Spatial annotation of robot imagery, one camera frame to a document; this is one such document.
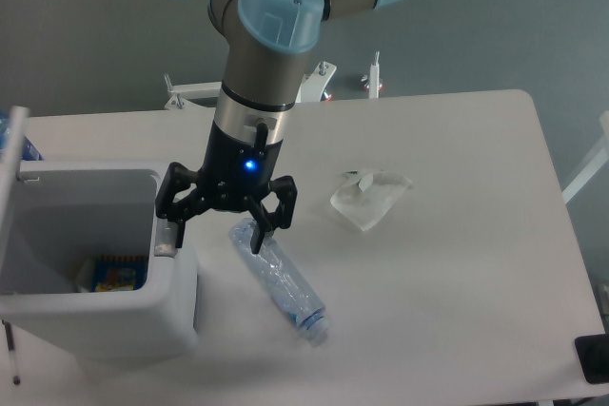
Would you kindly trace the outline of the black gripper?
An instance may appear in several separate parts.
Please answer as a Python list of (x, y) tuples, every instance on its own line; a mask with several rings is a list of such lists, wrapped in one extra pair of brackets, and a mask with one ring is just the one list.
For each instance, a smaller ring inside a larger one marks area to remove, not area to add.
[[(213, 125), (199, 171), (177, 162), (168, 165), (155, 211), (158, 218), (176, 224), (176, 249), (183, 247), (187, 222), (210, 209), (250, 213), (255, 221), (250, 240), (254, 255), (276, 229), (291, 226), (298, 190), (292, 176), (271, 180), (282, 144), (271, 145), (269, 135), (264, 121), (255, 123), (251, 143), (236, 140)], [(271, 194), (277, 199), (273, 211), (264, 205)]]

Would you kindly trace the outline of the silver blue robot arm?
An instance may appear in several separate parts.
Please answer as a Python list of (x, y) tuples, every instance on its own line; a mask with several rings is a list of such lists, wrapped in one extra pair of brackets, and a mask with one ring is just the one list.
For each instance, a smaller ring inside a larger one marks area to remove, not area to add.
[(208, 210), (248, 213), (250, 246), (261, 249), (291, 225), (297, 188), (275, 177), (290, 110), (325, 21), (402, 0), (207, 0), (212, 26), (229, 51), (200, 169), (173, 163), (155, 201), (179, 234)]

